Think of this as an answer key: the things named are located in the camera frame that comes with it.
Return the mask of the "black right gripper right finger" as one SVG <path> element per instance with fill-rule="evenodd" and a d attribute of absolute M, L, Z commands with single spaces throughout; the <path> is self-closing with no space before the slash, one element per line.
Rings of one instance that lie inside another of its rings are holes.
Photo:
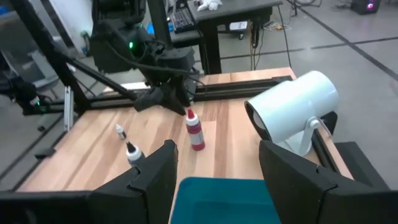
<path fill-rule="evenodd" d="M 259 143 L 262 175 L 283 224 L 398 224 L 398 190 L 371 187 Z"/>

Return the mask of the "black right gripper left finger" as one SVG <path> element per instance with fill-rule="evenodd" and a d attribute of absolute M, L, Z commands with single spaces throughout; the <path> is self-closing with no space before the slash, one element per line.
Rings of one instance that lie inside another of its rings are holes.
<path fill-rule="evenodd" d="M 177 145 L 95 190 L 2 192 L 0 224 L 167 224 L 177 183 Z"/>

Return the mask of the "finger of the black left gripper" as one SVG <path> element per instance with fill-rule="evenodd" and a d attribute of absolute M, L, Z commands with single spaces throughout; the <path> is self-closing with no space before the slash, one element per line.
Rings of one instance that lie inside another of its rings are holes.
<path fill-rule="evenodd" d="M 190 101 L 185 87 L 184 77 L 172 77 L 162 85 L 162 106 L 179 115 L 186 115 L 185 108 L 190 106 Z"/>
<path fill-rule="evenodd" d="M 159 105 L 164 97 L 164 93 L 159 87 L 153 87 L 141 94 L 134 102 L 136 111 L 143 111 L 154 105 Z"/>

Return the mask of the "red-capped food coloring bottle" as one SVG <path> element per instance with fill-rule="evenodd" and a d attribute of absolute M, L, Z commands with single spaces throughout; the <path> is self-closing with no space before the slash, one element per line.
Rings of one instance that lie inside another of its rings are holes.
<path fill-rule="evenodd" d="M 192 149 L 195 151 L 201 151 L 205 148 L 205 140 L 201 128 L 201 122 L 198 115 L 195 114 L 191 108 L 187 110 L 185 121 Z"/>

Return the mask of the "black-capped food coloring bottle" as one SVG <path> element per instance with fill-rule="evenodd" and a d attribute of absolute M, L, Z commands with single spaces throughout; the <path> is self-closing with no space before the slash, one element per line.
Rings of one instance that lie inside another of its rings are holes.
<path fill-rule="evenodd" d="M 127 161 L 132 167 L 146 158 L 145 154 L 130 141 L 126 142 L 126 147 Z"/>

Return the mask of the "white cloth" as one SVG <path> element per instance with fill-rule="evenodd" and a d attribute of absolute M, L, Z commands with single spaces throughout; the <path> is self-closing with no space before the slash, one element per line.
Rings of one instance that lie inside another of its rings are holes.
<path fill-rule="evenodd" d="M 216 11 L 222 5 L 221 0 L 199 0 L 197 11 Z"/>

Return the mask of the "white label plate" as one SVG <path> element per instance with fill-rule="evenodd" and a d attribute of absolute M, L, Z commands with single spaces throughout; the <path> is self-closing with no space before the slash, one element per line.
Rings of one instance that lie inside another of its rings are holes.
<path fill-rule="evenodd" d="M 232 22 L 229 24 L 229 29 L 231 31 L 242 31 L 246 30 L 248 27 L 248 21 Z"/>

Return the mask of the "blue plastic bin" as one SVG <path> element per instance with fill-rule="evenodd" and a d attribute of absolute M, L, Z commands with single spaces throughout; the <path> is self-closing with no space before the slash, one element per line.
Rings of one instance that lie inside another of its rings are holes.
<path fill-rule="evenodd" d="M 171 224 L 281 224 L 262 179 L 188 177 L 179 185 Z"/>

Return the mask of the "white cylindrical lamp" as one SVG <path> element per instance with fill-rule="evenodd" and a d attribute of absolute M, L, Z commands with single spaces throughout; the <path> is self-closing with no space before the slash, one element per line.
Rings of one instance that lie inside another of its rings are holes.
<path fill-rule="evenodd" d="M 306 156 L 320 118 L 332 112 L 338 100 L 330 79 L 311 71 L 258 94 L 245 101 L 244 107 L 261 139 Z"/>

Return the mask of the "black device with green light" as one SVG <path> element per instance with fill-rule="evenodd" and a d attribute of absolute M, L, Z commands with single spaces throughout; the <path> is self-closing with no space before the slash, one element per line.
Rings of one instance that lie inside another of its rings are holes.
<path fill-rule="evenodd" d="M 36 86 L 22 82 L 13 86 L 16 103 L 22 108 L 23 115 L 44 114 L 49 110 L 47 96 L 37 92 Z"/>

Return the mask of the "black computer tower pink light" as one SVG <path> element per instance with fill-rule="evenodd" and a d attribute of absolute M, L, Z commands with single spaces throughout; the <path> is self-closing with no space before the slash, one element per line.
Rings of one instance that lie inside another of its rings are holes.
<path fill-rule="evenodd" d="M 350 9 L 359 15 L 375 14 L 379 10 L 381 0 L 352 0 Z"/>

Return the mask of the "black aluminium table rail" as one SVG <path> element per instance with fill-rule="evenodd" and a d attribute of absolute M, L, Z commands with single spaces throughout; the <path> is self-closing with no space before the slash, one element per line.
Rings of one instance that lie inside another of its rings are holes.
<path fill-rule="evenodd" d="M 263 91 L 266 91 L 284 81 L 291 81 L 289 76 L 273 77 L 263 80 L 249 80 L 244 82 L 219 83 L 209 85 L 196 85 L 193 79 L 190 79 L 190 85 L 193 90 L 190 91 L 187 87 L 187 94 L 190 105 L 193 102 L 200 101 L 216 101 L 216 100 L 230 100 L 235 98 L 249 98 L 254 97 Z M 132 90 L 137 98 L 150 89 Z M 89 110 L 105 110 L 111 108 L 126 108 L 134 107 L 134 102 L 120 94 L 100 95 L 90 98 L 91 108 Z"/>
<path fill-rule="evenodd" d="M 340 174 L 341 156 L 335 146 L 328 128 L 321 126 L 314 130 L 312 146 L 322 166 Z"/>

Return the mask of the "black diagonal frame strut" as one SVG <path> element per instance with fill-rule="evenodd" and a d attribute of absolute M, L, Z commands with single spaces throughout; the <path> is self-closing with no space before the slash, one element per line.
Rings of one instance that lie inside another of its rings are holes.
<path fill-rule="evenodd" d="M 110 78 L 102 75 L 100 72 L 93 70 L 89 66 L 85 65 L 82 62 L 79 62 L 78 60 L 71 58 L 64 53 L 61 52 L 55 52 L 57 56 L 62 58 L 66 63 L 73 65 L 83 73 L 87 74 L 91 78 L 94 78 L 95 80 L 99 81 L 100 83 L 106 85 L 107 87 L 110 87 L 114 91 L 118 92 L 120 95 L 122 95 L 125 98 L 128 98 L 132 101 L 135 101 L 137 99 L 137 95 L 132 91 L 128 90 L 125 87 L 121 86 L 120 84 L 116 83 L 115 81 L 111 80 Z"/>

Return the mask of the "silver aluminium bracket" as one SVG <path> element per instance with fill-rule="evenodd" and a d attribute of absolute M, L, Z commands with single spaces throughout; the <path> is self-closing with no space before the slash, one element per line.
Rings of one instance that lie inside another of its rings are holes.
<path fill-rule="evenodd" d="M 69 132 L 74 124 L 74 94 L 70 86 L 65 87 L 63 115 L 64 131 Z"/>

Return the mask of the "black frame post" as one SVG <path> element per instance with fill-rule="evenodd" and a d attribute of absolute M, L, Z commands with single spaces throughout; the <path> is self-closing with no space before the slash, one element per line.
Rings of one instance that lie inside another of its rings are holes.
<path fill-rule="evenodd" d="M 55 70 L 59 79 L 65 86 L 70 86 L 75 94 L 74 102 L 78 110 L 84 112 L 91 108 L 89 99 L 80 88 L 76 78 L 68 68 L 67 64 L 73 65 L 77 68 L 77 60 L 71 58 L 59 50 L 50 33 L 45 28 L 43 22 L 35 13 L 32 4 L 29 0 L 9 0 L 14 10 L 17 12 L 21 21 L 26 26 L 27 30 L 35 40 L 41 52 L 47 58 L 49 64 Z"/>

